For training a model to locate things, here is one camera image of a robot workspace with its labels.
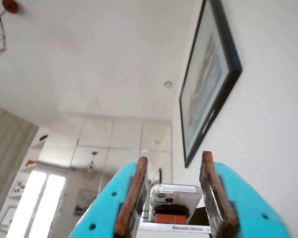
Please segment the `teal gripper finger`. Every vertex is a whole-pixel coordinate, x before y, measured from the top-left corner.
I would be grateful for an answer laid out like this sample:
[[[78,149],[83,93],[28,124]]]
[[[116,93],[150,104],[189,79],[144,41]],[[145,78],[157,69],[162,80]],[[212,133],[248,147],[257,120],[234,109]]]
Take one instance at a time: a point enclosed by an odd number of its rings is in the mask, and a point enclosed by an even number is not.
[[[75,238],[135,238],[148,192],[148,159],[124,165],[74,228]]]
[[[202,153],[200,185],[214,238],[289,238],[283,219],[229,166]]]

